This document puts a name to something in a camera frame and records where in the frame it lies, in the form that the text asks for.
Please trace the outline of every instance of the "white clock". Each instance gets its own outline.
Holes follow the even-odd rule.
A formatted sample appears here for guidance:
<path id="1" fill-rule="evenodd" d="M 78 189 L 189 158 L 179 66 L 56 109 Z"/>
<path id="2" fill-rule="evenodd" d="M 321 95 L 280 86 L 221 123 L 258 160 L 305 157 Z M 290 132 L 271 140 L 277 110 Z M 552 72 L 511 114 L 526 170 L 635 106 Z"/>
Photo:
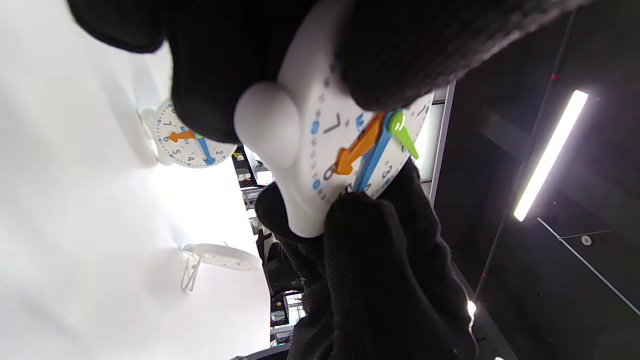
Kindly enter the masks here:
<path id="1" fill-rule="evenodd" d="M 407 108 L 359 108 L 340 80 L 340 34 L 353 1 L 322 0 L 292 41 L 277 83 L 258 83 L 240 98 L 236 133 L 272 171 L 291 230 L 323 231 L 330 205 L 346 192 L 377 197 L 409 155 L 433 93 Z"/>
<path id="2" fill-rule="evenodd" d="M 225 161 L 237 145 L 219 143 L 204 138 L 188 128 L 175 113 L 173 103 L 165 101 L 157 110 L 145 110 L 141 115 L 163 165 L 176 163 L 188 168 L 206 168 Z"/>

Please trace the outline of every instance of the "ceiling light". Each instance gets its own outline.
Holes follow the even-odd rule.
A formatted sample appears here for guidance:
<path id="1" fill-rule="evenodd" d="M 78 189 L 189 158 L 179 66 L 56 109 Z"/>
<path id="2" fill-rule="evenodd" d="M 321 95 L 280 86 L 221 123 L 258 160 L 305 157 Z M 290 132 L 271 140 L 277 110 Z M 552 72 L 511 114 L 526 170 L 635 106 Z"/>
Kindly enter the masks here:
<path id="1" fill-rule="evenodd" d="M 467 311 L 471 317 L 474 317 L 476 314 L 476 305 L 471 300 L 467 301 Z"/>
<path id="2" fill-rule="evenodd" d="M 560 154 L 560 150 L 562 150 L 562 146 L 569 137 L 569 133 L 571 133 L 571 129 L 573 129 L 573 125 L 575 125 L 575 122 L 578 119 L 588 97 L 589 94 L 585 94 L 584 92 L 578 90 L 573 92 L 573 95 L 571 96 L 569 103 L 566 105 L 564 113 L 556 126 L 556 130 L 551 136 L 551 140 L 549 140 L 547 148 L 542 154 L 542 158 L 540 158 L 540 162 L 538 163 L 536 170 L 533 172 L 533 175 L 529 180 L 529 184 L 527 184 L 527 188 L 524 190 L 524 193 L 520 198 L 518 206 L 513 212 L 513 216 L 515 216 L 519 221 L 524 220 L 529 212 L 529 208 L 531 208 L 534 200 L 536 200 L 536 196 L 538 196 L 538 192 L 540 192 L 542 184 L 544 184 L 551 168 L 554 166 L 554 163 Z"/>

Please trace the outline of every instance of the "metal pole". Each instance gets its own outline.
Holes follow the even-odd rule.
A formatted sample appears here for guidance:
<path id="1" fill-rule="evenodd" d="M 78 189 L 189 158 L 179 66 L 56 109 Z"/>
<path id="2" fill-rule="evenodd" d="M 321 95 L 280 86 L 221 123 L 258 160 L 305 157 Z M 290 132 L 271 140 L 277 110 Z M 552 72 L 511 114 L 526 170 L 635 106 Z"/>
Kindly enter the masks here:
<path id="1" fill-rule="evenodd" d="M 563 239 L 580 238 L 581 236 L 585 236 L 585 235 L 602 234 L 602 233 L 608 233 L 609 231 L 611 231 L 611 229 L 607 229 L 607 230 L 600 230 L 600 231 L 591 231 L 590 233 L 584 233 L 584 234 L 576 234 L 576 235 L 563 236 L 562 238 L 563 238 Z"/>
<path id="2" fill-rule="evenodd" d="M 624 295 L 622 295 L 622 293 L 620 293 L 620 291 L 618 291 L 618 289 L 614 288 L 613 285 L 607 279 L 605 279 L 604 276 L 602 276 L 598 272 L 598 270 L 593 268 L 593 266 L 591 266 L 591 264 L 589 264 L 582 256 L 580 256 L 580 254 L 578 254 L 569 244 L 567 244 L 566 241 L 564 241 L 562 236 L 558 235 L 553 229 L 551 229 L 551 227 L 549 225 L 547 225 L 546 222 L 542 221 L 541 218 L 537 218 L 537 219 L 542 225 L 544 225 L 547 228 L 547 230 L 549 230 L 550 233 L 552 233 L 556 237 L 556 239 L 558 239 L 558 241 L 560 241 L 562 244 L 564 244 L 564 246 L 566 246 L 567 249 L 571 250 L 573 255 L 576 256 L 576 258 L 580 259 L 581 262 L 583 262 L 585 265 L 587 265 L 587 267 L 594 274 L 596 274 L 596 276 L 599 277 L 600 280 L 602 280 L 602 282 L 604 282 L 609 287 L 609 289 L 611 289 L 611 291 L 615 292 L 616 295 L 620 299 L 622 299 L 622 301 L 624 301 L 631 308 L 631 310 L 633 310 L 636 313 L 637 316 L 640 316 L 640 310 L 638 310 L 637 307 L 635 307 L 633 304 L 631 304 L 631 301 L 627 300 L 627 298 Z"/>
<path id="3" fill-rule="evenodd" d="M 478 286 L 476 288 L 476 297 L 477 301 L 480 299 L 480 294 L 482 293 L 482 289 L 484 286 L 484 282 L 488 278 L 489 268 L 491 267 L 491 263 L 493 261 L 493 257 L 495 256 L 496 244 L 498 244 L 498 239 L 500 238 L 500 234 L 502 234 L 502 228 L 504 227 L 504 222 L 509 218 L 511 212 L 513 210 L 513 203 L 515 201 L 516 190 L 518 189 L 518 185 L 521 182 L 521 178 L 529 172 L 529 167 L 531 166 L 530 162 L 532 160 L 533 148 L 536 144 L 537 137 L 539 137 L 540 132 L 540 123 L 542 123 L 542 118 L 544 117 L 545 110 L 547 107 L 548 98 L 550 97 L 551 91 L 554 89 L 556 85 L 556 81 L 560 78 L 560 73 L 562 71 L 564 65 L 564 59 L 566 54 L 566 48 L 568 47 L 569 41 L 571 39 L 571 34 L 573 32 L 573 26 L 575 24 L 575 18 L 578 14 L 578 8 L 573 9 L 571 12 L 571 16 L 569 17 L 569 21 L 566 25 L 566 29 L 564 31 L 564 37 L 562 39 L 562 43 L 560 44 L 560 49 L 558 50 L 558 55 L 556 56 L 556 62 L 551 72 L 551 77 L 547 83 L 547 89 L 545 90 L 545 95 L 542 97 L 542 102 L 540 103 L 540 109 L 538 110 L 538 116 L 536 117 L 536 122 L 533 125 L 533 130 L 531 131 L 531 136 L 529 137 L 529 141 L 527 142 L 527 147 L 525 148 L 524 154 L 522 154 L 522 163 L 520 165 L 520 169 L 518 170 L 518 175 L 516 176 L 516 180 L 513 182 L 513 186 L 511 188 L 511 195 L 509 196 L 509 200 L 504 209 L 504 213 L 502 214 L 502 218 L 500 220 L 500 225 L 498 225 L 498 230 L 495 232 L 495 236 L 493 238 L 493 243 L 491 244 L 491 249 L 489 250 L 489 256 L 486 258 L 486 262 L 484 263 L 484 268 L 482 271 L 482 276 L 480 277 L 480 281 L 478 282 Z"/>

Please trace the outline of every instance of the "blue minute hand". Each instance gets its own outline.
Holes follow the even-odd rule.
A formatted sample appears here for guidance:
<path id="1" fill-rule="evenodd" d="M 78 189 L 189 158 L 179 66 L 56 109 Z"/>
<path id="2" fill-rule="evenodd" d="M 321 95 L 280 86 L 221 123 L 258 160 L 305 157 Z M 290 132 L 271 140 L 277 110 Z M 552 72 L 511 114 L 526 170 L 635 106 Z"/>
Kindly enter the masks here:
<path id="1" fill-rule="evenodd" d="M 211 157 L 211 154 L 209 153 L 209 148 L 207 146 L 207 140 L 205 140 L 204 136 L 198 133 L 194 133 L 194 136 L 196 139 L 198 139 L 198 143 L 200 143 L 200 147 L 202 148 L 202 152 L 204 152 L 204 156 L 207 157 L 204 161 L 205 164 L 212 165 L 213 163 L 215 163 L 216 160 Z"/>
<path id="2" fill-rule="evenodd" d="M 362 157 L 362 169 L 356 177 L 355 181 L 356 192 L 363 192 L 367 189 L 367 185 L 369 183 L 369 180 L 371 180 L 373 171 L 378 166 L 378 162 L 380 161 L 382 154 L 385 152 L 389 140 L 391 140 L 393 136 L 387 129 L 391 115 L 392 113 L 387 113 L 384 120 L 382 121 L 382 131 L 380 133 L 380 137 L 378 138 L 378 143 L 374 146 L 373 149 L 369 151 L 369 153 Z"/>

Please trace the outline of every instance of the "gloved hand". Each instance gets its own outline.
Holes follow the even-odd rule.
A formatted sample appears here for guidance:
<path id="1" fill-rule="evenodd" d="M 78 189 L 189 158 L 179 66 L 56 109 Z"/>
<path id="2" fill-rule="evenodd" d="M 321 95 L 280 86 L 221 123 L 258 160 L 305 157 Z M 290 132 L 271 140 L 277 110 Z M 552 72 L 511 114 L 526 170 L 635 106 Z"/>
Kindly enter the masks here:
<path id="1" fill-rule="evenodd" d="M 298 26 L 317 0 L 68 0 L 89 34 L 134 53 L 167 40 L 172 100 L 191 129 L 239 143 L 240 95 L 276 81 Z M 343 80 L 355 101 L 392 111 L 587 0 L 360 0 L 343 45 Z"/>
<path id="2" fill-rule="evenodd" d="M 289 229 L 275 183 L 255 210 L 305 278 L 290 360 L 474 358 L 467 296 L 411 161 L 378 199 L 339 198 L 317 238 Z"/>

